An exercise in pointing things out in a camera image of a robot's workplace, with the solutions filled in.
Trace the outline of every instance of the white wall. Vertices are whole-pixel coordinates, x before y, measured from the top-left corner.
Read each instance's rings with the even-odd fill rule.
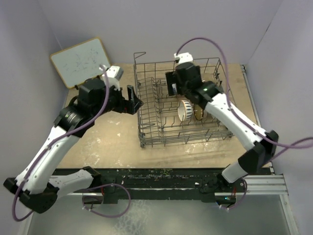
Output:
[[[39,0],[57,38],[69,47],[100,36],[113,62],[171,60],[188,39],[206,36],[229,62],[247,63],[282,0]],[[193,42],[194,57],[219,56],[213,46]]]
[[[313,1],[284,0],[247,65],[260,121],[292,143],[313,136]],[[289,150],[274,161],[284,173],[303,235],[313,231],[312,149]]]
[[[0,1],[0,182],[19,174],[46,140],[66,96],[49,61],[59,51],[36,0]],[[0,187],[1,234],[16,235],[13,195]],[[20,207],[19,216],[25,215]]]

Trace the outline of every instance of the wooden whiteboard frame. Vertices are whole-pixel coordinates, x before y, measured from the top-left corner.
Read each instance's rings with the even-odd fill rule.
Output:
[[[67,86],[67,84],[66,84],[65,80],[63,79],[63,77],[62,77],[62,75],[61,75],[60,71],[58,70],[58,68],[57,68],[57,67],[56,67],[56,65],[54,64],[54,62],[53,62],[53,60],[52,60],[52,56],[53,56],[53,55],[56,55],[56,54],[59,54],[59,53],[61,53],[61,52],[63,52],[63,51],[66,51],[66,50],[72,49],[73,47],[79,46],[79,45],[81,45],[81,44],[84,44],[84,43],[90,42],[90,41],[92,41],[92,40],[94,40],[94,39],[98,39],[98,40],[100,41],[100,44],[101,44],[101,46],[102,46],[102,49],[103,49],[103,51],[104,51],[104,54],[105,54],[105,56],[106,56],[106,58],[107,58],[108,62],[109,62],[109,65],[110,65],[110,66],[112,66],[112,64],[111,64],[111,62],[110,62],[110,60],[109,60],[109,57],[108,57],[108,55],[107,55],[107,52],[106,52],[106,50],[104,49],[104,46],[103,46],[103,43],[102,43],[102,41],[101,41],[100,37],[91,38],[91,39],[89,39],[89,40],[87,40],[87,41],[84,41],[84,42],[82,42],[82,43],[79,43],[79,44],[73,45],[73,46],[71,46],[71,47],[68,47],[68,48],[66,48],[66,49],[63,49],[63,50],[61,50],[61,51],[58,51],[58,52],[53,53],[53,54],[51,54],[51,55],[50,55],[50,60],[51,60],[51,62],[53,63],[53,65],[54,65],[54,67],[55,67],[56,71],[58,72],[58,74],[59,74],[60,78],[62,79],[62,81],[63,81],[64,85],[65,85],[67,88],[71,89],[71,88],[74,88],[75,86],[73,86],[73,87],[68,87],[68,86]]]

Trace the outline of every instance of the metal wire basket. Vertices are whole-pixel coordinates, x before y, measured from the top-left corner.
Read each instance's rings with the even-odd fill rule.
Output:
[[[169,96],[165,73],[175,69],[174,61],[138,63],[139,57],[146,52],[134,53],[134,77],[137,96],[144,102],[138,110],[138,136],[140,146],[171,143],[189,143],[190,141],[225,140],[233,134],[214,116],[208,114],[201,120],[194,116],[181,122],[178,103],[185,97]],[[221,89],[225,72],[219,58],[194,59],[201,68],[203,80],[214,81]],[[231,101],[235,103],[231,89]]]

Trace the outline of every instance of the wooden table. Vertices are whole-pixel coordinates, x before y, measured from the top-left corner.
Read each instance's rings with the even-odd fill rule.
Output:
[[[134,85],[132,64],[115,64],[124,69],[122,87]],[[237,107],[256,123],[246,83],[239,64],[229,65],[230,87]],[[67,104],[77,95],[69,90]],[[173,146],[154,145],[141,148],[137,116],[109,112],[99,117],[78,143],[66,154],[59,168],[174,168],[226,167],[245,152],[236,137]]]

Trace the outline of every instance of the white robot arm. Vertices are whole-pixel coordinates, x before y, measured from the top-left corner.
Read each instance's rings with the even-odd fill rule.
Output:
[[[174,58],[177,63],[175,71],[166,73],[169,95],[181,94],[191,100],[192,103],[200,105],[220,120],[247,150],[238,161],[222,171],[222,181],[225,184],[231,184],[243,176],[255,173],[273,157],[276,146],[264,141],[262,137],[256,135],[233,115],[228,107],[226,94],[220,91],[213,82],[202,81],[200,67],[193,64],[193,57],[190,53],[174,54]],[[278,141],[278,135],[275,131],[268,133],[253,123],[234,104],[231,104],[231,108],[241,119],[253,126],[258,134],[275,142]]]
[[[132,86],[127,86],[128,100],[122,96],[122,89],[119,80],[123,70],[118,66],[111,66],[107,71],[110,92],[108,103],[103,113],[115,111],[118,113],[135,114],[143,105],[134,94]],[[30,172],[25,182],[25,176],[31,166],[38,160],[40,154],[56,138],[64,135],[66,132],[82,126],[91,120],[102,107],[105,96],[105,83],[102,77],[88,79],[79,88],[79,94],[70,104],[60,111],[59,116],[54,121],[50,134],[43,146],[36,154],[35,158],[26,167],[26,169],[16,178],[7,178],[4,186],[12,193],[16,193],[21,186],[19,194],[20,201],[30,209],[43,213],[48,210],[57,199],[80,189],[99,185],[100,174],[87,166],[76,173],[66,176],[52,176],[54,170],[59,165],[65,154],[74,144],[84,135],[84,133],[94,125],[94,122],[88,127],[62,138],[55,142],[45,154],[39,159],[35,167]]]

